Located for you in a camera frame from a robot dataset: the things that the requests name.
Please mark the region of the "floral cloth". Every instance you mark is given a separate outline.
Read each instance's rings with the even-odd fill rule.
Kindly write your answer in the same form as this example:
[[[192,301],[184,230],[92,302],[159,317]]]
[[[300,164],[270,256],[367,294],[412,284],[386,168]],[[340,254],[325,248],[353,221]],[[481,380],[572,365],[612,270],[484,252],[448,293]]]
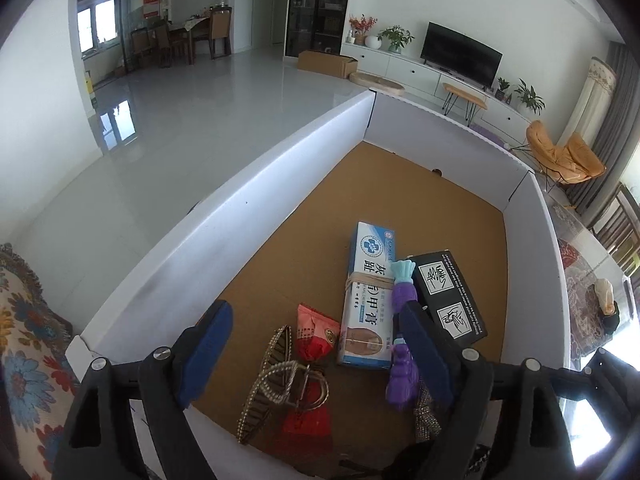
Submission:
[[[31,479],[50,479],[79,382],[72,326],[44,301],[37,274],[1,246],[1,443]]]

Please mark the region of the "brown cardboard box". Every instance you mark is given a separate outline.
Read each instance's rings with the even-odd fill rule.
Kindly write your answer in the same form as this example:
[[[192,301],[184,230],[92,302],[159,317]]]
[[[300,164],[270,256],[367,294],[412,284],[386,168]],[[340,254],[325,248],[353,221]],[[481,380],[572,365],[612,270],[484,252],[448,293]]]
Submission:
[[[358,70],[358,61],[349,56],[307,50],[299,53],[297,68],[307,72],[348,79],[352,73]]]

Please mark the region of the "wooden dining chair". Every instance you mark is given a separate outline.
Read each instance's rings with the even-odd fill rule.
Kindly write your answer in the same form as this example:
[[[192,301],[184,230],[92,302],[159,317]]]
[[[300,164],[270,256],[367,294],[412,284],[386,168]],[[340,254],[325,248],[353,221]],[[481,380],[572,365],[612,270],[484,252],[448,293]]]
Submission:
[[[591,223],[591,233],[615,260],[627,278],[639,276],[639,204],[620,183]]]

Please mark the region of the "white cardboard sorting box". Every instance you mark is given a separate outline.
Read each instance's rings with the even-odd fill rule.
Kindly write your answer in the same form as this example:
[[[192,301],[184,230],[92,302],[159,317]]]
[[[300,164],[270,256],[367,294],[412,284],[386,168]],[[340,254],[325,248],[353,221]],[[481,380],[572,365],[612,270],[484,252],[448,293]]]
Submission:
[[[267,243],[265,272],[302,269],[342,299],[360,221],[398,252],[451,250],[502,362],[570,362],[560,250],[533,170],[468,127],[367,91],[270,148],[199,202],[116,287],[66,350],[77,377],[172,344]]]

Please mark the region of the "brown rhinestone hair clip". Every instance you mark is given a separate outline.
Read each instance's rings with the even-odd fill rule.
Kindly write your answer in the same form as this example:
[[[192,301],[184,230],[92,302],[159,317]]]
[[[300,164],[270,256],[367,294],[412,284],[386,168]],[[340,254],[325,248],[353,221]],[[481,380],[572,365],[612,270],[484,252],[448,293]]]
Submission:
[[[326,378],[293,358],[293,342],[289,325],[279,327],[270,338],[236,425],[239,443],[250,442],[275,408],[292,408],[305,414],[317,411],[329,399]]]

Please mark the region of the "red snack packet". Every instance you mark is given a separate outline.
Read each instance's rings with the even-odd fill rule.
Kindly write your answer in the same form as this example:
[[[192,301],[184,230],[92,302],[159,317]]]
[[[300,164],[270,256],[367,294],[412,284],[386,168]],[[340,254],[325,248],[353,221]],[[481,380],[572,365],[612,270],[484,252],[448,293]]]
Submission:
[[[297,306],[294,353],[299,364],[292,408],[281,426],[285,451],[310,460],[333,448],[329,383],[324,368],[340,334],[340,324],[306,304]]]

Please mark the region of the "clear rhinestone hair claw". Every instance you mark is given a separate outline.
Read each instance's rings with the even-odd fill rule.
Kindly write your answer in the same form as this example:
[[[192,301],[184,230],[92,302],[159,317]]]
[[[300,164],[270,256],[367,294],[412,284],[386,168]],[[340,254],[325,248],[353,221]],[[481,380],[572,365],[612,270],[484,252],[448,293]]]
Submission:
[[[419,385],[413,416],[416,442],[434,440],[439,436],[442,426],[436,417],[435,402],[423,382]]]

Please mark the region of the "green potted plant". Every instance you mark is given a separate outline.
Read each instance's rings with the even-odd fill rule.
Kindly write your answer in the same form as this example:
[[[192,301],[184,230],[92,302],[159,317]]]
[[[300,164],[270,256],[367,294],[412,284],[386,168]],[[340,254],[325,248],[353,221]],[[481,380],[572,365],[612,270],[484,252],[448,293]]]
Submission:
[[[388,50],[393,53],[401,53],[414,40],[413,34],[400,25],[387,27],[378,36],[388,41]]]

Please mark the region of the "red flower vase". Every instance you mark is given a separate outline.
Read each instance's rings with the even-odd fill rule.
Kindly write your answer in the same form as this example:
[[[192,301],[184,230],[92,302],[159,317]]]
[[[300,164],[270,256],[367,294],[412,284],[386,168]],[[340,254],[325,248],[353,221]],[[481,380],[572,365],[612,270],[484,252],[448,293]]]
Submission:
[[[378,19],[374,16],[361,14],[360,16],[351,16],[348,22],[352,36],[354,37],[354,43],[362,46],[367,34],[378,22]]]

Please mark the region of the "wooden bench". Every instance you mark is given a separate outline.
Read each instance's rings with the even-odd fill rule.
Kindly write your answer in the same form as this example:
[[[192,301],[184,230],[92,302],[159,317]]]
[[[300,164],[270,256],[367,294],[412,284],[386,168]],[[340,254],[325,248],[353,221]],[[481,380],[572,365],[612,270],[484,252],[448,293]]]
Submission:
[[[470,92],[453,86],[452,84],[443,84],[442,88],[447,93],[444,105],[442,106],[442,114],[448,116],[459,100],[465,102],[464,120],[469,127],[474,122],[476,114],[480,110],[487,110],[487,103]]]

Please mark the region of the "purple toy figure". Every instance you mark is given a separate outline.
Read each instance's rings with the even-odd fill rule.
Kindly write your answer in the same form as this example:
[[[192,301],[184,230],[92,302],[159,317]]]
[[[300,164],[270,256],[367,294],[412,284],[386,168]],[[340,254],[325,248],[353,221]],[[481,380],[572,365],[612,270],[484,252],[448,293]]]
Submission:
[[[404,338],[394,340],[390,378],[386,387],[386,401],[402,411],[414,401],[419,392],[420,375]]]

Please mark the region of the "black printed box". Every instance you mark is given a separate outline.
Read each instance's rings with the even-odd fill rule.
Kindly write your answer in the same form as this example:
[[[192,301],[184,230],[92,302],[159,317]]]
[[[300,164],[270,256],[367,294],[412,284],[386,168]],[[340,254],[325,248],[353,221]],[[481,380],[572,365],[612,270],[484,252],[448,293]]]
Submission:
[[[476,302],[449,250],[410,256],[412,279],[423,309],[462,348],[488,335]]]

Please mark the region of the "black flat television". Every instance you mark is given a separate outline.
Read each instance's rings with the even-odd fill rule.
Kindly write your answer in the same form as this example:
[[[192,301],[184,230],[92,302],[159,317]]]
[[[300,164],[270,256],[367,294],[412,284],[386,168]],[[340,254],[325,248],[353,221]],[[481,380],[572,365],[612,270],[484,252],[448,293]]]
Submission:
[[[502,54],[460,32],[431,22],[427,26],[421,58],[426,64],[489,88],[495,81]]]

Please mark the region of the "dark display cabinet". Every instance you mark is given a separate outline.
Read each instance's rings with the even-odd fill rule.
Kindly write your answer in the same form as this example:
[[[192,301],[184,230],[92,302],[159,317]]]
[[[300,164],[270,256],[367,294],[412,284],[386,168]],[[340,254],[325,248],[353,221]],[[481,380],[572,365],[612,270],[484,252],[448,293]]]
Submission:
[[[339,54],[348,0],[288,0],[284,54],[311,50]]]

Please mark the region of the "orange lounge chair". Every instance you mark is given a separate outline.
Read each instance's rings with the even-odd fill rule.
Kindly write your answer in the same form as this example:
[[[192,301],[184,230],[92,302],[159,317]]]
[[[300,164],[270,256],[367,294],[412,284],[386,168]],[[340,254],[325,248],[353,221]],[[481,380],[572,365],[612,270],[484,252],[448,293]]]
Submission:
[[[526,129],[526,140],[542,172],[556,183],[584,183],[603,176],[606,171],[605,164],[578,132],[574,132],[563,146],[555,145],[544,124],[535,120]]]

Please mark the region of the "green plant right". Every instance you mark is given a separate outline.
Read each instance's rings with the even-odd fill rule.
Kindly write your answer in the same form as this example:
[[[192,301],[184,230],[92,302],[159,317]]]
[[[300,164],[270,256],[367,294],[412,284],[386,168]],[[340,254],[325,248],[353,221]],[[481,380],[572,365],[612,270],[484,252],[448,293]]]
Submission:
[[[520,110],[528,110],[529,113],[540,115],[546,108],[544,99],[536,92],[535,88],[530,84],[526,84],[524,79],[520,79],[518,88],[514,90],[520,101]]]

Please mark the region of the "white tv cabinet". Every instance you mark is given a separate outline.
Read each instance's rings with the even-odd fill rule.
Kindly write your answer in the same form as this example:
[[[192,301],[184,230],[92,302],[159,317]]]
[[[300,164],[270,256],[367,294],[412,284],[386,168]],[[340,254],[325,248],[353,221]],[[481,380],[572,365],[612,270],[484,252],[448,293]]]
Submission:
[[[439,108],[449,106],[447,103],[449,92],[445,88],[446,84],[475,96],[483,101],[486,107],[474,105],[474,124],[490,130],[500,136],[504,142],[524,144],[526,141],[526,129],[530,120],[491,94],[473,87],[472,84],[467,84],[459,78],[406,56],[374,50],[358,44],[342,44],[341,54],[356,58],[358,68],[362,72],[402,84],[408,93],[431,102]]]

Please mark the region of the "blue white ointment box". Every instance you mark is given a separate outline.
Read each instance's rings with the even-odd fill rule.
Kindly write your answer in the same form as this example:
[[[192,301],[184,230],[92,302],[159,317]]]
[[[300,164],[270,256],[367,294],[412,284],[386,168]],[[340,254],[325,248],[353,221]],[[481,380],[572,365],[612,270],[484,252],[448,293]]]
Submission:
[[[392,364],[395,233],[359,222],[347,271],[337,362],[387,370]]]

